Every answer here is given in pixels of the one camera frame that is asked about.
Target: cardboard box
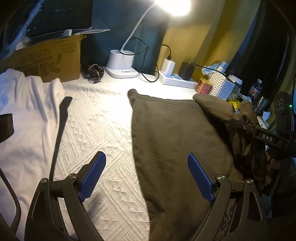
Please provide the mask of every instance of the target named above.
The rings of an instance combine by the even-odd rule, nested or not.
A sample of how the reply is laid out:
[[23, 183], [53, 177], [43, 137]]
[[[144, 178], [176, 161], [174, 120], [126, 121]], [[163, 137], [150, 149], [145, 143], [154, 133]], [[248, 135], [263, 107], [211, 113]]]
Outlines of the cardboard box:
[[59, 78], [61, 82], [80, 76], [82, 35], [44, 41], [14, 52], [0, 63], [2, 71], [12, 68], [25, 76], [40, 76], [43, 82]]

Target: glowing light bulb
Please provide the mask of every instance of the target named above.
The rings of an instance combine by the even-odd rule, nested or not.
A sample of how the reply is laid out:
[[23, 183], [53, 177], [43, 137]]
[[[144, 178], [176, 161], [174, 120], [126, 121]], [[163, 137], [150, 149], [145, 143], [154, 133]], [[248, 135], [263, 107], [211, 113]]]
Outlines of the glowing light bulb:
[[190, 0], [155, 0], [156, 3], [173, 16], [186, 15], [191, 7]]

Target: bottle label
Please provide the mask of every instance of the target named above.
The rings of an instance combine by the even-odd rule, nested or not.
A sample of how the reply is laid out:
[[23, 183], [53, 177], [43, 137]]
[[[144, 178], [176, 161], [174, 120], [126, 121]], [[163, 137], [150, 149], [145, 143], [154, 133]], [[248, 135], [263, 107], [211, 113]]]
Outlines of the bottle label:
[[251, 86], [251, 89], [250, 89], [250, 91], [249, 91], [249, 93], [250, 93], [251, 95], [253, 95], [254, 97], [256, 97], [257, 94], [258, 94], [259, 92], [260, 92], [260, 91], [257, 90], [254, 86]]

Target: white cloth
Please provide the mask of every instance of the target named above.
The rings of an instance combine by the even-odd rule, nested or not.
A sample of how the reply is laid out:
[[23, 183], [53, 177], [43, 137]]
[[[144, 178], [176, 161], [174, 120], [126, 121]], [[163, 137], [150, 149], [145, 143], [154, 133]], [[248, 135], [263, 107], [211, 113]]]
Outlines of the white cloth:
[[[115, 79], [105, 73], [102, 82], [78, 79], [62, 83], [73, 97], [63, 132], [54, 180], [62, 180], [90, 162], [97, 151], [106, 154], [106, 167], [85, 208], [104, 240], [142, 241], [149, 238], [149, 216], [136, 174], [131, 140], [132, 108], [127, 92], [163, 99], [191, 99], [195, 90], [148, 83], [139, 75]], [[70, 235], [75, 231], [61, 209]]]
[[[0, 167], [22, 210], [17, 236], [24, 239], [29, 207], [40, 179], [49, 177], [65, 91], [59, 79], [43, 83], [9, 69], [0, 75], [0, 115], [12, 113], [14, 134], [0, 144]], [[15, 204], [0, 178], [0, 212], [10, 226]]]

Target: desk lamp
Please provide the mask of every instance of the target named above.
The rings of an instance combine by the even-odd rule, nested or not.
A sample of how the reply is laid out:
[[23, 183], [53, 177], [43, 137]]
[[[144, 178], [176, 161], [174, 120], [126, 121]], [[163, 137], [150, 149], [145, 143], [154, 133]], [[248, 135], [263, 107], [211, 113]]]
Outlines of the desk lamp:
[[111, 50], [106, 71], [114, 78], [134, 78], [138, 76], [138, 72], [132, 68], [134, 53], [123, 50], [127, 42], [131, 39], [136, 29], [142, 22], [146, 14], [155, 6], [159, 5], [173, 16], [186, 15], [190, 10], [190, 0], [154, 0], [153, 4], [144, 12], [140, 20], [137, 22], [130, 36], [119, 50]]

